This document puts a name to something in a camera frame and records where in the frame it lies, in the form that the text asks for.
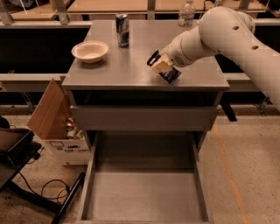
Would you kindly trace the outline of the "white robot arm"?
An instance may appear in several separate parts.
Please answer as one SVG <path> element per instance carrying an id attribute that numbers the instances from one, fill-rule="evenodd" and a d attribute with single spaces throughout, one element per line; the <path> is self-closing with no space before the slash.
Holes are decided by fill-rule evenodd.
<path id="1" fill-rule="evenodd" d="M 196 60 L 221 54 L 232 60 L 280 108 L 280 53 L 255 35 L 253 18 L 218 6 L 207 11 L 199 24 L 179 34 L 151 57 L 152 70 L 168 74 L 174 67 L 187 67 Z"/>

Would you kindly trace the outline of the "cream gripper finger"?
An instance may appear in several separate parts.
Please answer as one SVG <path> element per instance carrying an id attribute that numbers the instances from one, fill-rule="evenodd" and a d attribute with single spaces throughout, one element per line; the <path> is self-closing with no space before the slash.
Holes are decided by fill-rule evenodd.
<path id="1" fill-rule="evenodd" d="M 152 66 L 155 73 L 170 72 L 173 68 L 173 63 L 167 54 L 162 55 Z"/>

